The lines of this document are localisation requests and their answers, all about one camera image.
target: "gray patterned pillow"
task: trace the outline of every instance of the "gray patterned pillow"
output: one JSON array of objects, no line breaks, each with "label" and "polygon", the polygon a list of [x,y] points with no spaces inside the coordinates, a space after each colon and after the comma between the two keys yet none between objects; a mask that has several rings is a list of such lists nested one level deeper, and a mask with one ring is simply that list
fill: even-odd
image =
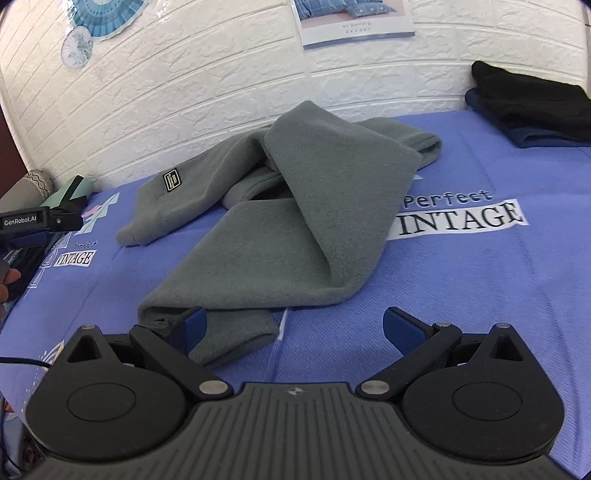
[{"label": "gray patterned pillow", "polygon": [[53,191],[53,182],[47,173],[31,170],[0,198],[0,213],[38,207]]}]

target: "black label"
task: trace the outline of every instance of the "black label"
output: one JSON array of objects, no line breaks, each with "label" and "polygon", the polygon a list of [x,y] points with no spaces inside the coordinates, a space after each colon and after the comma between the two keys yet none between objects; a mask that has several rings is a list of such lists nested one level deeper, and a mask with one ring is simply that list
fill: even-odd
[{"label": "black label", "polygon": [[167,192],[172,192],[176,187],[181,185],[181,177],[178,175],[176,168],[169,171],[168,173],[165,173],[163,176]]}]

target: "bed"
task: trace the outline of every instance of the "bed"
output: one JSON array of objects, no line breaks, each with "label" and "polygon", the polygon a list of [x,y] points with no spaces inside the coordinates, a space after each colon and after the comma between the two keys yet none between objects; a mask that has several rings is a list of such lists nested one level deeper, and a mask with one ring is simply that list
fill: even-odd
[{"label": "bed", "polygon": [[[444,148],[415,177],[370,280],[340,305],[279,312],[272,345],[216,372],[235,387],[355,385],[400,356],[382,333],[389,306],[465,332],[510,322],[564,401],[551,455],[582,477],[591,469],[591,148],[519,150],[471,111],[400,120],[438,134]],[[216,206],[147,247],[121,248],[115,233],[143,181],[91,199],[85,227],[56,244],[11,312],[1,355],[52,361],[81,325],[127,331],[140,300],[224,215]],[[21,417],[43,373],[0,366],[0,390]]]}]

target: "gray fleece garment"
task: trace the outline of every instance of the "gray fleece garment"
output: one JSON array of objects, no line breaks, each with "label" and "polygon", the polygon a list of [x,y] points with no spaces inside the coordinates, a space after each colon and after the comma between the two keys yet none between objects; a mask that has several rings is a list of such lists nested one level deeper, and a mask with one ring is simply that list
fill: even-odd
[{"label": "gray fleece garment", "polygon": [[216,202],[229,208],[139,307],[166,336],[186,309],[208,312],[190,357],[214,367],[272,342],[267,309],[339,303],[374,270],[418,168],[441,140],[388,118],[348,123],[304,102],[140,187],[122,245],[146,245]]}]

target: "paper fan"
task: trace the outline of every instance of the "paper fan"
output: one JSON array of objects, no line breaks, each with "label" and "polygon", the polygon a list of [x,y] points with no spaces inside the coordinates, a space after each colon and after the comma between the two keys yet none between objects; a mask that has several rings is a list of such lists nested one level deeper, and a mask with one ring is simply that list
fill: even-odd
[{"label": "paper fan", "polygon": [[68,0],[74,25],[88,28],[94,39],[119,33],[139,16],[148,0]]},{"label": "paper fan", "polygon": [[76,27],[68,33],[61,46],[61,60],[66,67],[82,68],[92,55],[92,37],[86,27]]}]

